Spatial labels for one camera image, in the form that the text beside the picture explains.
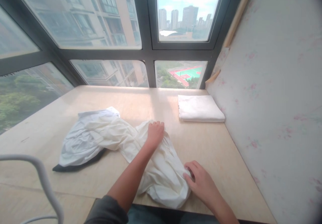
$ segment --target plywood surface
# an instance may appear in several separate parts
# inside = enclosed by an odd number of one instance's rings
[[[64,209],[64,223],[83,224],[95,198],[55,193]],[[0,223],[21,223],[56,213],[41,190],[0,184]],[[35,223],[57,223],[55,219]]]
[[[54,191],[100,198],[128,165],[119,152],[108,151],[98,163],[77,173],[55,173],[51,169],[58,163],[62,141],[77,121],[77,113],[113,106],[132,126],[150,119],[164,121],[182,163],[197,160],[203,165],[237,218],[275,223],[225,124],[180,122],[178,94],[208,93],[206,90],[78,86],[2,134],[1,153],[40,158]],[[36,171],[23,162],[0,162],[0,183],[41,189]],[[135,203],[159,206],[146,194],[136,197]],[[210,214],[194,195],[182,210]]]

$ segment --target tennis court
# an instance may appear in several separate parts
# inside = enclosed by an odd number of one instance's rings
[[[177,80],[179,80],[184,86],[189,86],[189,83],[186,79],[189,78],[199,78],[202,71],[201,66],[191,67],[182,70],[175,70],[170,71],[169,73],[172,74]]]

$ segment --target wall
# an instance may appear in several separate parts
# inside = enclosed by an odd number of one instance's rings
[[[322,0],[250,0],[208,86],[278,223],[322,205]]]

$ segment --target green court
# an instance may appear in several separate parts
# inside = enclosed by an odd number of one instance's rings
[[[202,67],[198,67],[198,68],[193,68],[193,69],[189,69],[189,70],[183,70],[183,71],[179,71],[176,72],[175,74],[178,75],[179,77],[181,76],[181,78],[183,78],[182,76],[184,75],[188,75],[191,78],[195,77],[195,78],[199,78],[200,74],[202,71]]]

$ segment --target jeans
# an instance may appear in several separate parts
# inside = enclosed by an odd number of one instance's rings
[[[132,204],[128,224],[219,224],[214,216]]]

